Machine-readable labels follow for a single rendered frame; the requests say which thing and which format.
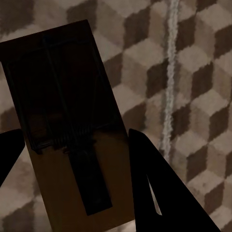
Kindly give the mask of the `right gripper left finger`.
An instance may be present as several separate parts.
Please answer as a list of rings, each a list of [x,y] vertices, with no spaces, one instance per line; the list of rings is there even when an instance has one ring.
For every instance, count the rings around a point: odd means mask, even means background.
[[[0,187],[25,147],[21,129],[0,134]]]

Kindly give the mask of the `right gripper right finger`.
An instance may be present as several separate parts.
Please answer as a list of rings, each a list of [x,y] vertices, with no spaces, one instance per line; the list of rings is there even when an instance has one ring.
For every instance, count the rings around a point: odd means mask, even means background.
[[[136,232],[221,232],[144,133],[129,129],[129,155]]]

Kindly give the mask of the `mousetrap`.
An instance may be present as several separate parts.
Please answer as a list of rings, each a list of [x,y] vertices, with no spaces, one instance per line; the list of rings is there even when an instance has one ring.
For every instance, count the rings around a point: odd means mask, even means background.
[[[0,43],[52,232],[135,220],[129,138],[88,20]]]

